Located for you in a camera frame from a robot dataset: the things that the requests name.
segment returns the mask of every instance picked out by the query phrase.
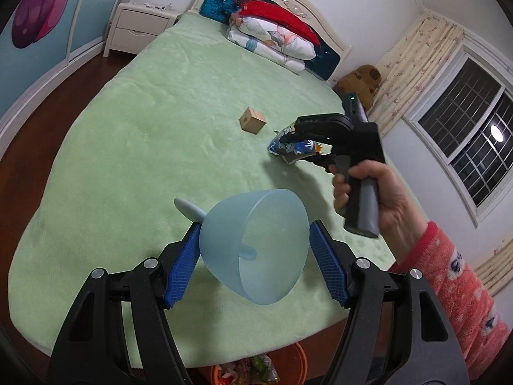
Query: pillow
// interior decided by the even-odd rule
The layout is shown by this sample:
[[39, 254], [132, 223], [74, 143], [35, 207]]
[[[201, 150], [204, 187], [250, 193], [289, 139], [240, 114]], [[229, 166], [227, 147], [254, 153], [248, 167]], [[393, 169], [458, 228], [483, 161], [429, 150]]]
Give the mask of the pillow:
[[271, 20], [312, 42], [314, 45], [321, 45], [319, 37], [317, 37], [309, 25], [279, 5], [262, 0], [242, 0], [240, 2], [240, 15], [258, 16]]
[[248, 36], [242, 33], [237, 26], [232, 25], [228, 28], [226, 37], [233, 43], [247, 49], [250, 52], [256, 53], [284, 68], [292, 71], [294, 74], [300, 73], [305, 68], [305, 63], [300, 59], [292, 58], [291, 56], [284, 55], [281, 52], [275, 51], [273, 48], [264, 45], [253, 36]]
[[237, 25], [242, 33], [256, 37], [287, 56], [302, 60], [315, 58], [316, 53], [312, 42], [303, 39], [279, 24], [260, 17], [237, 17], [237, 13], [232, 15], [230, 20]]

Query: red cuff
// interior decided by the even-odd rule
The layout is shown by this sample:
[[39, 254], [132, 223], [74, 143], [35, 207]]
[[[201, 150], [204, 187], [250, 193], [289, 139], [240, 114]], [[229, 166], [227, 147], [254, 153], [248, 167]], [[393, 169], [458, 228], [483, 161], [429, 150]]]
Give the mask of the red cuff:
[[427, 229], [420, 238], [419, 242], [415, 245], [415, 247], [408, 254], [406, 259], [401, 263], [395, 262], [390, 269], [389, 272], [394, 272], [396, 274], [405, 274], [407, 270], [411, 269], [415, 266], [415, 263], [420, 258], [424, 249], [428, 246], [429, 243], [434, 239], [434, 237], [438, 233], [438, 226], [435, 222], [430, 221], [427, 223]]

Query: headboard frame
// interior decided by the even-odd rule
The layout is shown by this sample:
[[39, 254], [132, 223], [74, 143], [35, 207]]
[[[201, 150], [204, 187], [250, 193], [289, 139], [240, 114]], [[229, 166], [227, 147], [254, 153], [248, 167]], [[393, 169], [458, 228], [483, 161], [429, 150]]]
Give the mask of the headboard frame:
[[[303, 22], [308, 24], [319, 37], [340, 56], [340, 61], [329, 74], [325, 77], [329, 84], [334, 84], [339, 77], [338, 72], [344, 59], [351, 51], [351, 46], [343, 43], [334, 33], [328, 22], [310, 2], [307, 0], [271, 0], [281, 7], [289, 10], [298, 16]], [[199, 13], [205, 0], [195, 0], [191, 12]]]

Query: bed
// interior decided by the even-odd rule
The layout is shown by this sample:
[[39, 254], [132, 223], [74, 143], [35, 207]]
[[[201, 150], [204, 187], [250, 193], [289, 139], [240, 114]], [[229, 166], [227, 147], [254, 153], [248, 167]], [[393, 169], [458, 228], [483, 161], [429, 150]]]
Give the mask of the bed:
[[[271, 1], [322, 38], [326, 56], [310, 65], [313, 73], [294, 75], [229, 42], [226, 25], [215, 18], [229, 11], [226, 1], [197, 0], [106, 84], [71, 127], [9, 271], [12, 322], [44, 353], [51, 354], [92, 269], [130, 270], [182, 238], [189, 222], [174, 208], [175, 196], [208, 210], [233, 194], [287, 188], [302, 199], [311, 221], [320, 218], [356, 255], [383, 269], [393, 262], [382, 239], [343, 230], [324, 170], [286, 165], [266, 150], [274, 130], [297, 116], [341, 111], [327, 82], [350, 50], [304, 0]], [[240, 129], [247, 107], [267, 118], [258, 135]], [[129, 305], [123, 313], [130, 360], [140, 368]], [[200, 259], [184, 299], [167, 312], [186, 367], [283, 347], [346, 315], [330, 299], [311, 253], [293, 290], [268, 306], [224, 287]]]

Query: dark brown floor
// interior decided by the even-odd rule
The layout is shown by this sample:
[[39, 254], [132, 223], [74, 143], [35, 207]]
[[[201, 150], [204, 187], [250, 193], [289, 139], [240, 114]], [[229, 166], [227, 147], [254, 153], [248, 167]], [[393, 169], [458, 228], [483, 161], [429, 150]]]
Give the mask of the dark brown floor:
[[[42, 381], [49, 358], [21, 336], [9, 317], [9, 267], [21, 234], [39, 206], [64, 136], [89, 101], [132, 58], [98, 55], [82, 66], [36, 109], [0, 161], [0, 322], [21, 358]], [[308, 378], [326, 372], [344, 325], [342, 321], [301, 342], [308, 357]]]

